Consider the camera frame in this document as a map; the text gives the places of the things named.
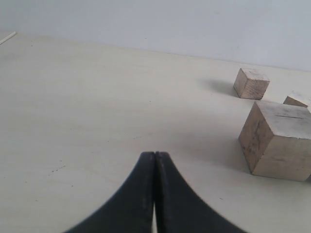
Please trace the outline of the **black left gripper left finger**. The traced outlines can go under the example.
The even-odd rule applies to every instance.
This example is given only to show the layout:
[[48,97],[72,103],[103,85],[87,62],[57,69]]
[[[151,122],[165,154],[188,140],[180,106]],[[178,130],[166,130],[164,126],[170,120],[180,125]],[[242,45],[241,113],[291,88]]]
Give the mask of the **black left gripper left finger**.
[[151,233],[154,152],[143,152],[117,192],[68,233]]

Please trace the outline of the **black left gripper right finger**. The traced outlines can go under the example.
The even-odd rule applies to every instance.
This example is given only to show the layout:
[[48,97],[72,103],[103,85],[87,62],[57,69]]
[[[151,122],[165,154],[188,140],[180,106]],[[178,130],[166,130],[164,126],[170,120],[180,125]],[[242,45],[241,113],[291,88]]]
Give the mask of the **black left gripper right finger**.
[[243,233],[188,185],[167,152],[155,153],[154,203],[159,233]]

